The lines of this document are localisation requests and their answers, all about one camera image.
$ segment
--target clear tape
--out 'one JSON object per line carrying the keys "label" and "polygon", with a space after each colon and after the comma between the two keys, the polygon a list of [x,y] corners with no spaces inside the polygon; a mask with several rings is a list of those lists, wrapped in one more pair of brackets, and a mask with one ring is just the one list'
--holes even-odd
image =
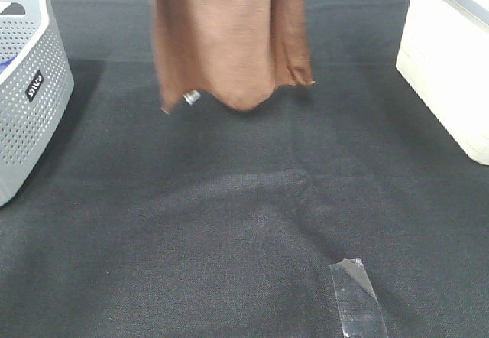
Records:
{"label": "clear tape", "polygon": [[360,259],[329,266],[345,338],[388,338],[381,307]]}

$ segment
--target black label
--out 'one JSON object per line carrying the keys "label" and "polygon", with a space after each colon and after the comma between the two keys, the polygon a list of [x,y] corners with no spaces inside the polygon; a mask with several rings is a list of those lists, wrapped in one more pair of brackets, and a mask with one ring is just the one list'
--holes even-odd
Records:
{"label": "black label", "polygon": [[43,82],[44,82],[44,77],[41,74],[40,70],[38,70],[31,84],[25,90],[25,95],[28,97],[29,102],[34,101],[34,98],[39,92],[40,87],[43,85]]}

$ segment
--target blue object in basket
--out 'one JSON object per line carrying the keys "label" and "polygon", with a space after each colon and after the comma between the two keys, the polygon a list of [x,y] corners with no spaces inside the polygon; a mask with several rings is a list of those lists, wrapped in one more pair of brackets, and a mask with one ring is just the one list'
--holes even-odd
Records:
{"label": "blue object in basket", "polygon": [[2,62],[0,62],[0,73],[3,72],[5,69],[7,69],[7,67],[10,65],[10,63],[13,61],[13,59],[15,59],[15,57],[11,57],[7,60],[3,60]]}

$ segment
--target gray plastic basket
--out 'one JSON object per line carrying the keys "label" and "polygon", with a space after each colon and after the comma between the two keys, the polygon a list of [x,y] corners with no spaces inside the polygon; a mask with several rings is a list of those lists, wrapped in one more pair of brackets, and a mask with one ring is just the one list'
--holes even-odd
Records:
{"label": "gray plastic basket", "polygon": [[0,206],[32,171],[73,91],[73,76],[49,0],[0,0],[24,15],[0,15]]}

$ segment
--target brown cloth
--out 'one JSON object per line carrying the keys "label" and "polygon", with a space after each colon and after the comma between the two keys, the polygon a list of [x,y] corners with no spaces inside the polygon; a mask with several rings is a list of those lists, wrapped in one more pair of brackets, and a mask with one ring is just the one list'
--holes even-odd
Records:
{"label": "brown cloth", "polygon": [[205,90],[253,109],[282,85],[313,83],[303,0],[153,0],[163,110]]}

